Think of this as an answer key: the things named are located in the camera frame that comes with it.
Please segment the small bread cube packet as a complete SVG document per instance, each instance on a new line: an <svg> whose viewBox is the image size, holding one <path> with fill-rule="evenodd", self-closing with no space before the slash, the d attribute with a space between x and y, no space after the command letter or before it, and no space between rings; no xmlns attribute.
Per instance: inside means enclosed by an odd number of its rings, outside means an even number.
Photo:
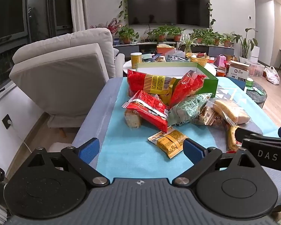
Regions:
<svg viewBox="0 0 281 225"><path fill-rule="evenodd" d="M130 128L140 128L142 118L137 111L131 110L131 109L126 109L126 111L124 113L124 117L126 120L126 124Z"/></svg>

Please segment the yellow cylindrical can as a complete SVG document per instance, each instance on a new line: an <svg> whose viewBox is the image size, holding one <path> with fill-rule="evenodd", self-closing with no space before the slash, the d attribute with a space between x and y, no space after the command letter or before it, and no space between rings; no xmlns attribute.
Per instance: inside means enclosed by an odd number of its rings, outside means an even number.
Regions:
<svg viewBox="0 0 281 225"><path fill-rule="evenodd" d="M134 52L130 54L131 57L131 67L132 69L136 69L137 64L142 63L142 53Z"/></svg>

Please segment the dark marble round table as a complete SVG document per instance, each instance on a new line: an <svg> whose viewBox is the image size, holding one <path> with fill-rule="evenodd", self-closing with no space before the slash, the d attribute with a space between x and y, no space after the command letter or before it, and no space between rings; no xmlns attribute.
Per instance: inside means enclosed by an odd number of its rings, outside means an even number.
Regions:
<svg viewBox="0 0 281 225"><path fill-rule="evenodd" d="M263 108L267 100L267 92L265 89L252 79L248 79L245 87L246 94L261 108Z"/></svg>

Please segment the orange tissue box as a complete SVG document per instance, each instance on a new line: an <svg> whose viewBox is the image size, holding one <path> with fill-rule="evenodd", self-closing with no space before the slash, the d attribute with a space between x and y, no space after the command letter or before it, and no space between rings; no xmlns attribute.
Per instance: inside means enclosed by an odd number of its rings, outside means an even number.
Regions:
<svg viewBox="0 0 281 225"><path fill-rule="evenodd" d="M156 50L157 50L157 54L165 55L171 50L175 50L175 47L168 44L158 44Z"/></svg>

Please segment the brown nut snack packet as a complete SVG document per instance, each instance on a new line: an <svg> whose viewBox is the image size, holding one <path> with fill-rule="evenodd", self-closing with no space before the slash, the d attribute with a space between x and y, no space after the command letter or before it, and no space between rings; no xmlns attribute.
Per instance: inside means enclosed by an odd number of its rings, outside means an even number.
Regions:
<svg viewBox="0 0 281 225"><path fill-rule="evenodd" d="M222 116L212 107L205 106L197 119L198 125L219 127L222 125Z"/></svg>

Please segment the red flower decoration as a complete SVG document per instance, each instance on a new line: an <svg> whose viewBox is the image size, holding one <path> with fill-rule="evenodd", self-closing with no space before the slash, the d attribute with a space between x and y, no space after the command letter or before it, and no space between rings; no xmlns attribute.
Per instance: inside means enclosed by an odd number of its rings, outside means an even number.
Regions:
<svg viewBox="0 0 281 225"><path fill-rule="evenodd" d="M96 28L106 28L110 31L111 35L114 36L117 34L118 29L122 26L121 21L118 21L117 18L113 18L110 22L100 23L98 25L91 25L91 29Z"/></svg>

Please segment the blue grey table mat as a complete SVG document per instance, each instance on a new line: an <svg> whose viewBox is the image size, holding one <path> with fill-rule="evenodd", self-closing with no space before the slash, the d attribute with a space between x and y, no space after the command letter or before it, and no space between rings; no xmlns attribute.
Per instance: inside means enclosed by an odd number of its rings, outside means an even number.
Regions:
<svg viewBox="0 0 281 225"><path fill-rule="evenodd" d="M126 124L122 105L129 99L126 78L110 79L89 111L78 131L72 146L79 147L92 138L100 142L99 154L90 166L105 177L113 178L168 178L172 181L179 174L193 166L182 153L172 159L148 137L159 132L154 125L143 121L140 128ZM231 80L218 78L217 98L237 102L251 117L244 127L265 136L278 137L278 128L266 113ZM208 147L217 147L226 152L226 129L193 125L187 123L176 127L195 142ZM281 172L264 168L278 190L278 204L281 203Z"/></svg>

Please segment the white cardboard carton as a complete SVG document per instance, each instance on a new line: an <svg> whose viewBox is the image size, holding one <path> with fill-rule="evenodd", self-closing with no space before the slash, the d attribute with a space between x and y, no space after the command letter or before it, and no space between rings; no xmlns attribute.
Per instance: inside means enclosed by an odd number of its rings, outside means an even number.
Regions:
<svg viewBox="0 0 281 225"><path fill-rule="evenodd" d="M246 82L249 74L249 65L238 61L230 61L228 78Z"/></svg>

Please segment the red noodle packet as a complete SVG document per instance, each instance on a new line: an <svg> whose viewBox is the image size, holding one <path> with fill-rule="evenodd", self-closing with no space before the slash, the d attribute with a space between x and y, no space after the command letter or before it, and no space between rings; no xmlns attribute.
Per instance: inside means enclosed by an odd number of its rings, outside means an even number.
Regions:
<svg viewBox="0 0 281 225"><path fill-rule="evenodd" d="M161 100L139 90L122 108L135 110L144 120L166 133L168 128L169 109Z"/></svg>

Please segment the red yellow snack bag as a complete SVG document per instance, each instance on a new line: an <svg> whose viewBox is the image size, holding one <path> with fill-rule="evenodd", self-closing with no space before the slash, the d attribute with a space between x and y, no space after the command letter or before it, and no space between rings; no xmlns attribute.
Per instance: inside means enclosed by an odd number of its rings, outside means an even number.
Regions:
<svg viewBox="0 0 281 225"><path fill-rule="evenodd" d="M139 90L148 94L167 95L171 92L170 86L174 85L176 78L150 75L133 70L127 71L128 96L134 96Z"/></svg>

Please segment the white plastic shopping bag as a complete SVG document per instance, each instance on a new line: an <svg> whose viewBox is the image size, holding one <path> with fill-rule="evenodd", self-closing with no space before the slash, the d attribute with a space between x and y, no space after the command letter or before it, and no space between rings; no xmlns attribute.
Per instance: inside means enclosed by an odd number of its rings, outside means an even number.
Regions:
<svg viewBox="0 0 281 225"><path fill-rule="evenodd" d="M280 76L273 66L265 67L264 71L267 81L274 85L280 84Z"/></svg>

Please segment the yellow orange snack packet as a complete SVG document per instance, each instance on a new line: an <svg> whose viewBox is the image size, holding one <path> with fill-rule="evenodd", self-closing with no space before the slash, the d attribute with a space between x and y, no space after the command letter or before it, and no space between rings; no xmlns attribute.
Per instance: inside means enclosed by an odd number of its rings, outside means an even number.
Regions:
<svg viewBox="0 0 281 225"><path fill-rule="evenodd" d="M168 158L172 159L183 151L183 143L188 137L170 126L167 132L162 131L148 137L148 141L160 148Z"/></svg>

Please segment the green white snack bag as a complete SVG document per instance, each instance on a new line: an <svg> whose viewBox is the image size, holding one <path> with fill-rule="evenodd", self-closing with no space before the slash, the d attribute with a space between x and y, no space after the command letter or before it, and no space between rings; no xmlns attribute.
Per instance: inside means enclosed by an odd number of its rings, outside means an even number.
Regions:
<svg viewBox="0 0 281 225"><path fill-rule="evenodd" d="M168 114L168 125L183 125L197 118L211 96L212 93L192 95L173 106Z"/></svg>

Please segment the yellow wicker basket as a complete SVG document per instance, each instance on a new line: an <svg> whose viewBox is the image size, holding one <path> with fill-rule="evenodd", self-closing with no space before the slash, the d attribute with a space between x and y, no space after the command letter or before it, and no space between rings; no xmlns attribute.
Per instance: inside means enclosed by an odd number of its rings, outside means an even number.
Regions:
<svg viewBox="0 0 281 225"><path fill-rule="evenodd" d="M204 67L209 62L209 57L206 53L186 53L186 57L191 61L198 63L202 67Z"/></svg>

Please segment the shiny red snack bag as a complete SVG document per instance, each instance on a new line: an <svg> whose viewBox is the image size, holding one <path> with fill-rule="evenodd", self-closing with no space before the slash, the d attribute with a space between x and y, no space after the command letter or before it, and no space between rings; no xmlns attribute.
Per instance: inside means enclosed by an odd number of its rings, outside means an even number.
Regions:
<svg viewBox="0 0 281 225"><path fill-rule="evenodd" d="M193 70L188 71L175 86L170 100L170 108L199 91L203 87L205 78L204 74Z"/></svg>

